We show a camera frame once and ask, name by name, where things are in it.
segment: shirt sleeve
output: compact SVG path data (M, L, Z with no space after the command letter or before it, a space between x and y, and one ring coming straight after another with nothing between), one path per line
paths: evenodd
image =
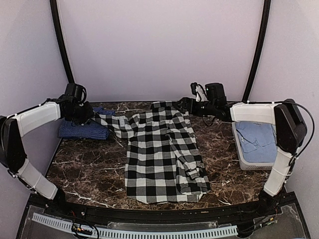
M134 136L135 131L138 128L137 122L135 121L136 117L138 116L135 115L128 119L126 116L110 116L95 113L92 120L107 127L110 131L115 133L117 137L129 139Z
M170 137L172 147L177 159L185 168L186 174L195 179L199 177L198 160L201 160L195 137L188 131L187 124L181 113L172 119L166 134Z

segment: black and white plaid shirt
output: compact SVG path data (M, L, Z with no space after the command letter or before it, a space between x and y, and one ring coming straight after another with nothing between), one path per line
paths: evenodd
M188 112L182 114L172 102L155 102L129 119L96 113L93 120L129 141L128 197L148 204L198 202L210 190Z

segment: brown marble countertop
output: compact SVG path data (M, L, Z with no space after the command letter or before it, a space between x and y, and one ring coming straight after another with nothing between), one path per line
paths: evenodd
M117 116L132 116L150 108L148 102L93 105L115 110ZM118 209L201 209L258 200L268 172L240 169L231 123L217 121L207 127L202 118L190 118L211 186L198 203L148 205L128 198L124 186L127 141L113 134L106 141L63 140L47 178L64 190L68 202Z

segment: lavender wall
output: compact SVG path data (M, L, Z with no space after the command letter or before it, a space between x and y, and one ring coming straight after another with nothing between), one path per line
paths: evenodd
M58 97L67 79L48 0L0 0L0 115ZM57 146L58 124L23 138L32 164L45 173ZM0 239L15 238L29 191L0 166Z
M319 124L319 2L272 1L252 100L293 98ZM307 114L305 119L311 129ZM295 191L312 238L319 238L319 137L300 156L287 188Z
M91 101L178 100L222 82L241 99L262 0L59 0L76 82Z

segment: white plastic basket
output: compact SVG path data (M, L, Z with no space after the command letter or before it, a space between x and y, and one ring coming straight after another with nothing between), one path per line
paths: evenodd
M260 163L260 162L247 162L244 159L243 151L240 146L240 141L239 137L237 134L236 130L236 123L232 123L232 128L233 128L233 134L235 138L235 143L236 143L236 148L237 148L237 153L238 153L238 159L239 159L239 165L242 170L271 170L272 167L274 166L274 163ZM273 126L273 134L276 136L276 128Z

